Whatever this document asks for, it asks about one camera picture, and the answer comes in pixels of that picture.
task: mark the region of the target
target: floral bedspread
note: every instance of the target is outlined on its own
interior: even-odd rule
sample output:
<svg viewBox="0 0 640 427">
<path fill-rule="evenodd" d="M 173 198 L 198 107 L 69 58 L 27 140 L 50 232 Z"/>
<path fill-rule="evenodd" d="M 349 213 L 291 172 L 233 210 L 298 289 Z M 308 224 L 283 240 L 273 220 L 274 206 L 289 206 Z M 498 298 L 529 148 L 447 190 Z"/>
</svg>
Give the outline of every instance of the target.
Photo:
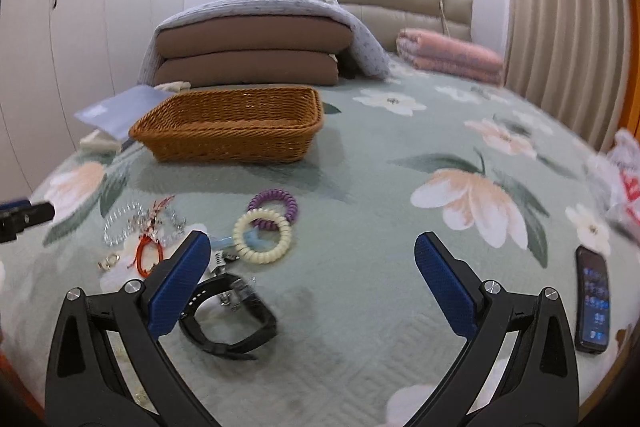
<svg viewBox="0 0 640 427">
<path fill-rule="evenodd" d="M 222 425 L 404 425 L 464 343 L 415 267 L 415 238 L 426 230 L 480 279 L 532 295 L 558 289 L 572 328 L 574 251 L 582 243 L 607 257 L 609 347 L 577 354 L 580 401 L 590 396 L 640 314 L 639 249 L 594 211 L 584 175 L 593 151 L 507 90 L 397 59 L 384 82 L 344 80 L 320 91 L 324 128 L 301 162 L 167 165 L 136 145 L 115 158 L 77 154 L 36 191 L 32 200 L 52 201 L 56 219 L 0 247 L 0 316 L 2 349 L 38 399 L 66 291 L 114 291 L 137 277 L 135 237 L 118 247 L 112 270 L 97 266 L 113 250 L 103 242 L 111 212 L 174 194 L 187 230 L 225 237 L 251 198 L 274 187 L 299 203 L 292 248 L 273 265 L 239 261 L 229 270 L 253 281 L 278 318 L 277 337 L 243 363 L 206 355 L 179 328 L 161 338 Z M 220 341 L 252 331 L 242 310 L 213 299 L 203 313 Z M 490 399 L 513 341 L 475 407 Z M 114 344 L 136 400 L 151 408 Z"/>
</svg>

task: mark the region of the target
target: brown cushion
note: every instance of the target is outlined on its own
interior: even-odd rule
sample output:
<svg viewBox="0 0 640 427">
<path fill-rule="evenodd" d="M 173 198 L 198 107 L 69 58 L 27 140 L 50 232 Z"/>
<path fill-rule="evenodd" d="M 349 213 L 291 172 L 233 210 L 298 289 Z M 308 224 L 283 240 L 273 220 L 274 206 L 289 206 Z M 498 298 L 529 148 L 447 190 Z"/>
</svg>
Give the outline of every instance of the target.
<svg viewBox="0 0 640 427">
<path fill-rule="evenodd" d="M 351 29 L 327 17 L 244 15 L 218 17 L 158 33 L 164 58 L 236 50 L 304 50 L 338 54 L 351 45 Z"/>
<path fill-rule="evenodd" d="M 217 84 L 316 84 L 334 86 L 338 66 L 326 53 L 291 50 L 220 52 L 172 58 L 156 71 L 154 83 L 182 80 L 192 87 Z"/>
</svg>

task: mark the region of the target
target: wardrobe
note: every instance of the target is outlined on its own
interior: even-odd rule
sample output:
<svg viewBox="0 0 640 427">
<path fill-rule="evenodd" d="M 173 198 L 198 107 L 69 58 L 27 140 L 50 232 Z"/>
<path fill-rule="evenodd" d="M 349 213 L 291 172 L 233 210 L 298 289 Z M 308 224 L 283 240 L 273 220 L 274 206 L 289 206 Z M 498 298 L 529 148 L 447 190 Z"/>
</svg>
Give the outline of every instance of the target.
<svg viewBox="0 0 640 427">
<path fill-rule="evenodd" d="M 136 84 L 183 0 L 0 0 L 0 201 L 28 196 L 91 128 L 78 110 Z"/>
</svg>

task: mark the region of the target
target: brown wicker basket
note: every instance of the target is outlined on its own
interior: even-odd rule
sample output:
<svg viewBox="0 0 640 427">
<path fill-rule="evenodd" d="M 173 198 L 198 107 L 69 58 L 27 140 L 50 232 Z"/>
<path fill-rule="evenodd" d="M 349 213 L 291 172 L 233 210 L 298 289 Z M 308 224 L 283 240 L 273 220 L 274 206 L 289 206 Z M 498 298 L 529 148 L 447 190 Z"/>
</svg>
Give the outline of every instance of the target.
<svg viewBox="0 0 640 427">
<path fill-rule="evenodd" d="M 312 87 L 191 91 L 148 112 L 129 136 L 161 162 L 294 162 L 323 117 Z"/>
</svg>

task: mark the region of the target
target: pink folded blanket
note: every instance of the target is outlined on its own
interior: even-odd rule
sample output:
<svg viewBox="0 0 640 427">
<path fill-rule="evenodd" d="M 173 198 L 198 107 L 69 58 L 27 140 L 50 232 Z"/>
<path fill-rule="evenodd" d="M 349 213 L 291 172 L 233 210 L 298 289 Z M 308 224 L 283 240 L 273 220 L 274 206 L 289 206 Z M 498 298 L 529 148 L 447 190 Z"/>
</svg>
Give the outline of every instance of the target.
<svg viewBox="0 0 640 427">
<path fill-rule="evenodd" d="M 492 84 L 492 86 L 502 85 L 501 71 L 497 73 L 489 73 L 488 71 L 460 66 L 453 62 L 449 62 L 448 60 L 441 60 L 439 58 L 416 57 L 415 55 L 407 53 L 402 48 L 398 48 L 398 55 L 400 55 L 405 61 L 410 63 L 414 68 L 417 68 L 418 70 L 455 74 L 456 76 L 476 80 L 478 82 L 482 82 L 483 84 Z"/>
<path fill-rule="evenodd" d="M 429 30 L 401 30 L 396 47 L 398 54 L 402 50 L 415 57 L 450 62 L 487 73 L 499 73 L 503 67 L 502 57 L 497 53 L 478 44 L 460 41 Z"/>
</svg>

